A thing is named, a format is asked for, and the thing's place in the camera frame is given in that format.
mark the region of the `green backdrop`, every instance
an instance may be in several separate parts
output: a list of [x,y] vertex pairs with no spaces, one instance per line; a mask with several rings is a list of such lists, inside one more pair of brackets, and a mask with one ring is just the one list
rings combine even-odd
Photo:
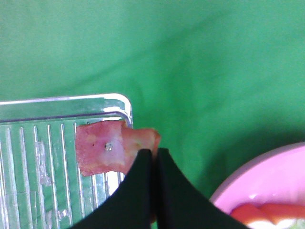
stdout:
[[303,0],[6,0],[0,15],[0,101],[122,93],[207,197],[305,140]]

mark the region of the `raw bacon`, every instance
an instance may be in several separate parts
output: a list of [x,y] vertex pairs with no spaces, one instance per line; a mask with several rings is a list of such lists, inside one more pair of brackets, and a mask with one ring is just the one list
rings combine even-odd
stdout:
[[127,173],[140,149],[156,154],[161,136],[152,128],[132,129],[124,121],[101,121],[76,129],[76,157],[83,176]]

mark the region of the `pink plate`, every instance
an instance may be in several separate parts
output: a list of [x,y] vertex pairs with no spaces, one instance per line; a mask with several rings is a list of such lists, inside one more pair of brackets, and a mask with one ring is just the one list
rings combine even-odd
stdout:
[[305,206],[305,143],[284,146],[249,161],[210,199],[227,214],[243,203]]

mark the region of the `plastic container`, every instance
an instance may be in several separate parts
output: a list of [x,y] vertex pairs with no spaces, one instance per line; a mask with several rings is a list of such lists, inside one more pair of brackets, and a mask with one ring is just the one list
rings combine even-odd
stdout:
[[0,102],[0,229],[64,229],[97,208],[123,174],[80,174],[76,126],[121,119],[132,126],[120,94]]

